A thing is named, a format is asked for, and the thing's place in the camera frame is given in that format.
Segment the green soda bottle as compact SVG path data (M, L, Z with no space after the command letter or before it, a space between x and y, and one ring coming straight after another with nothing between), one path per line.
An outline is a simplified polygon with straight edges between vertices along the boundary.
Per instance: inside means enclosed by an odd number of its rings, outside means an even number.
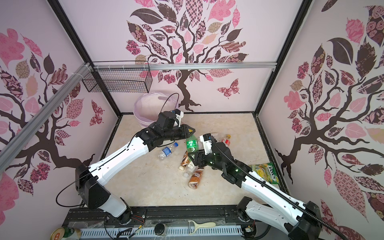
M199 141L195 135L186 139L186 148L188 153L197 152L199 150Z

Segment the brown milk tea bottle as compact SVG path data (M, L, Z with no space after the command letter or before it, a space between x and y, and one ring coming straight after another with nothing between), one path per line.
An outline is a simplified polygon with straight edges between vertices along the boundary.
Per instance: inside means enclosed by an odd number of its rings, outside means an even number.
M204 168L198 168L195 170L188 182L189 188L196 190L202 180L202 176L204 174Z

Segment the clear white label bottle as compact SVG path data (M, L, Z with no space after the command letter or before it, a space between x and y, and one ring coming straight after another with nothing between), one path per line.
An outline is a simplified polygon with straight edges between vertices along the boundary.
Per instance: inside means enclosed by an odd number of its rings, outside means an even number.
M185 172L183 176L185 178L190 178L192 174L197 170L198 166L195 166L195 164L191 161L186 167Z

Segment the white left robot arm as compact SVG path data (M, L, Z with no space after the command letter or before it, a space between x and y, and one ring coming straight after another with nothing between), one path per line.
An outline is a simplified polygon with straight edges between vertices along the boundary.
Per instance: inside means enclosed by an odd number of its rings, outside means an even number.
M166 141L176 142L191 137L196 130L182 124L184 113L179 110L159 113L156 122L137 132L119 150L101 161L76 168L76 190L90 210L103 210L120 224L127 224L133 217L132 209L121 198L111 194L105 185L120 170L137 158L162 146Z

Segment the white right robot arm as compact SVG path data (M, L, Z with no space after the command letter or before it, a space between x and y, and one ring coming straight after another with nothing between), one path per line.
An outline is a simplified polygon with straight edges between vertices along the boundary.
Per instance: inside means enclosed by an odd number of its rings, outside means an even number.
M259 204L246 197L241 200L238 214L245 222L263 222L285 233L290 240L319 238L322 230L322 224L316 219L320 216L319 207L312 202L305 204L275 188L251 167L236 160L224 144L215 143L210 150L192 152L189 157L195 166L221 171L226 181L264 201L264 204Z

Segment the cream waste bin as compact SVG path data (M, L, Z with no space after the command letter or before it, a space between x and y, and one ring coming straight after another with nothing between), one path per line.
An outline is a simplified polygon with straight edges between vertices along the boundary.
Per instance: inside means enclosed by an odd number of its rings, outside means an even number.
M138 123L143 127L147 128L152 123L156 122L158 120L158 116L150 116L150 118L144 118L144 117L136 117Z

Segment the purple bin liner bag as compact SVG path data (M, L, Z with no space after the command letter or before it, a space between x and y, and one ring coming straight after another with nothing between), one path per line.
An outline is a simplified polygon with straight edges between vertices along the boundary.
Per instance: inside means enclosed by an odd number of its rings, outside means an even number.
M134 116L150 118L158 116L160 112L172 111L177 107L179 94L166 95L161 92L144 94L134 104Z

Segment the brown coffee bottle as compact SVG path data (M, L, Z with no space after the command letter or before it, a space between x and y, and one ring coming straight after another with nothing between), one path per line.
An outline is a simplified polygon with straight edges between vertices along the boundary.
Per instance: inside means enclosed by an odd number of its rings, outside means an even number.
M179 166L179 170L183 171L187 166L188 164L191 162L191 159L189 157L189 152L186 151L184 156L183 156L183 160Z

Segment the clear green label bottle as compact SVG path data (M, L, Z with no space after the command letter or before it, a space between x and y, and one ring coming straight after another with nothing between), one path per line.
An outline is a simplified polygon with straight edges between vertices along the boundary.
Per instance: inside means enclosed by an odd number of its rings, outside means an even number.
M220 132L211 133L211 136L213 136L217 141L219 141L223 138L223 134Z

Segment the cream vegetable peeler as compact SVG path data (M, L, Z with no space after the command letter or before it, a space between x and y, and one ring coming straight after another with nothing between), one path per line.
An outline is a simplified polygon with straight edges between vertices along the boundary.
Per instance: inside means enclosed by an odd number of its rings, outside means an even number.
M207 222L207 223L202 223L198 224L193 220L188 220L188 234L193 235L197 232L199 229L209 229L209 228L214 228L216 226L215 222Z

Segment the green yellow snack bag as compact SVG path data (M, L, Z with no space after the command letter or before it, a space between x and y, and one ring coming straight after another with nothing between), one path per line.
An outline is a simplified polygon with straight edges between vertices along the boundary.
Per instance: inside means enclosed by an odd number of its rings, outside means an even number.
M279 184L279 178L276 168L273 163L250 165L252 170L256 172L260 177L273 185Z

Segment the black round knob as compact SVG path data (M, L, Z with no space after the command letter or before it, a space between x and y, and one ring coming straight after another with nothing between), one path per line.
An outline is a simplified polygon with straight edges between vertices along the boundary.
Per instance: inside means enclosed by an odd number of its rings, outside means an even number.
M156 236L163 236L163 235L165 235L165 233L166 233L166 225L162 224L162 223L156 224L155 227L154 227L154 233L155 233Z

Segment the green tin can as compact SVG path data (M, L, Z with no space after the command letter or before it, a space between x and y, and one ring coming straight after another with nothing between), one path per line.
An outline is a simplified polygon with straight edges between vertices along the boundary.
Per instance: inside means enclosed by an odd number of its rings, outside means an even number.
M62 227L53 231L50 240L79 240L81 235L80 229Z

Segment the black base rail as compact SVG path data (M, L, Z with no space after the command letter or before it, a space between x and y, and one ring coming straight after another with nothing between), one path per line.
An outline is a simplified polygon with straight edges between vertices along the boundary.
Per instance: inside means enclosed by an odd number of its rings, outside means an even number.
M256 220L247 222L241 220L236 205L213 205L213 206L164 206L164 207L132 207L130 222L121 224L118 219L111 217L102 210L89 210L88 208L70 209L62 224L63 227L85 227L89 228L96 224L106 227L133 227L141 223L146 226L160 222L171 223L180 221L182 224L187 220L198 223L204 221L218 222L220 225L251 225Z

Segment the aluminium frame bar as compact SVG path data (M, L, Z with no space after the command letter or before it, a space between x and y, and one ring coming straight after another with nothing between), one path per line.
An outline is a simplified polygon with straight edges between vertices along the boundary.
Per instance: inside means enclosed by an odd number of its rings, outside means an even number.
M9 144L1 152L1 173L11 164L19 152L28 144L31 138L38 132L40 127L51 116L55 109L62 103L75 86L91 72L91 65L83 63L65 82L65 84L54 94L49 101L32 117Z

